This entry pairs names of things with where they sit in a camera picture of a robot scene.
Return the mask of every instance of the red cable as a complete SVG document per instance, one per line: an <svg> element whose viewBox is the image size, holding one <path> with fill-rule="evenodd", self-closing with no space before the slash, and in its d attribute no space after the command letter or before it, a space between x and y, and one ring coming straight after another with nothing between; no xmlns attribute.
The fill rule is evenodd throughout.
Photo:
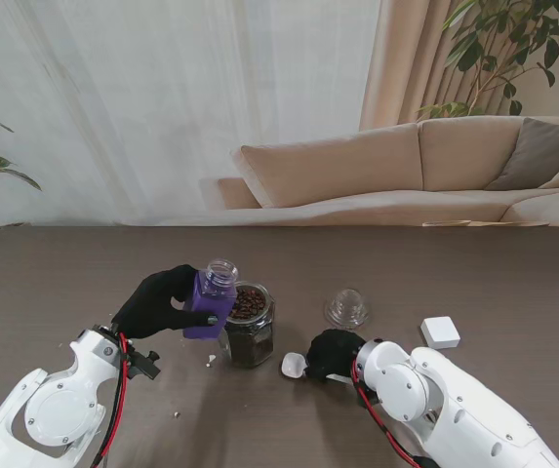
<svg viewBox="0 0 559 468"><path fill-rule="evenodd" d="M121 342L121 351L123 355L127 355L127 338L125 334L119 333L119 340ZM110 439L107 441L107 445L101 452L101 456L105 456L108 451L110 450L110 446L114 442L114 436L116 435L116 430L119 427L119 423L121 422L121 414L123 414L123 405L125 404L125 391L127 390L127 359L123 360L123 366L121 369L123 372L123 382L121 384L121 396L119 398L119 411L116 414L116 420L114 421L114 429L112 429L112 434L110 435Z"/></svg>
<svg viewBox="0 0 559 468"><path fill-rule="evenodd" d="M358 384L359 383L359 379L357 378L357 369L356 369L356 363L357 360L353 361L353 366L352 369L350 370L350 374L353 380L353 383ZM392 445L392 448L394 449L394 451L396 451L396 453L398 453L398 455L405 460L407 463L409 463L410 466L412 466L413 468L421 468L410 456L408 453L406 453L404 450L401 449L401 447L398 445L398 443L396 442L396 439L394 438L394 436L392 435L391 432L389 432L389 430L387 429L387 427L385 427L385 424L383 423L383 420L380 418L379 414L375 411L375 409L373 408L373 406L370 404L370 402L368 401L368 397L366 397L366 393L364 392L363 388L361 387L356 387L357 391L359 392L359 395L361 396L362 400L364 401L364 403L366 404L366 408L368 409L368 412L370 413L370 416L373 417L373 419L377 422L377 424L379 425L379 428L383 430L383 432L385 433L385 436L387 437L387 440L389 441L389 443Z"/></svg>

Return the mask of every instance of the white small box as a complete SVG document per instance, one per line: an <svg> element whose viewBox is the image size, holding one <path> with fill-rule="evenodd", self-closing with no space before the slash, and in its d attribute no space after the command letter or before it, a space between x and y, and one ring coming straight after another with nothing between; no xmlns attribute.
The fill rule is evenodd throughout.
<svg viewBox="0 0 559 468"><path fill-rule="evenodd" d="M419 327L429 348L455 348L461 338L450 317L424 319Z"/></svg>

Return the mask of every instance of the table surface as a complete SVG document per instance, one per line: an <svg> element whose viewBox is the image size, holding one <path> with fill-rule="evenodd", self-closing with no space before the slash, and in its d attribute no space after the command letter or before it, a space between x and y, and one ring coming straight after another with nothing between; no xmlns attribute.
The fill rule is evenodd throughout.
<svg viewBox="0 0 559 468"><path fill-rule="evenodd" d="M278 370L286 352L305 352L327 327L323 303L345 287L370 301L359 333L406 350L423 345L422 319L451 316L461 343L444 354L524 414L559 457L559 228L551 227L7 229L0 403L36 367L66 369L68 342L109 323L145 276L218 256L275 297L273 357L255 370L222 359L208 369L209 354L219 354L213 341L164 331L137 342L162 356L162 373L128 387L110 468L404 466L348 386ZM102 403L113 389L104 384Z"/></svg>

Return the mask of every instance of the gray cushion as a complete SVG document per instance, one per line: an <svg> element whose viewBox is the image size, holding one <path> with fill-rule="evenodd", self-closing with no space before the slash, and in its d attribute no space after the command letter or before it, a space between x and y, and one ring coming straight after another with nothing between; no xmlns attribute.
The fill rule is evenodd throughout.
<svg viewBox="0 0 559 468"><path fill-rule="evenodd" d="M538 188L559 172L559 125L524 119L515 150L485 190Z"/></svg>

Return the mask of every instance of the sheer curtain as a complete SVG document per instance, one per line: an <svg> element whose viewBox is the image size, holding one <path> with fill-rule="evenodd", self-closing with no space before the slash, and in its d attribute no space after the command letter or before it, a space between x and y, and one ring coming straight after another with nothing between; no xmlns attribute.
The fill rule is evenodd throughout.
<svg viewBox="0 0 559 468"><path fill-rule="evenodd" d="M0 221L204 209L230 149L358 130L379 0L0 0Z"/></svg>

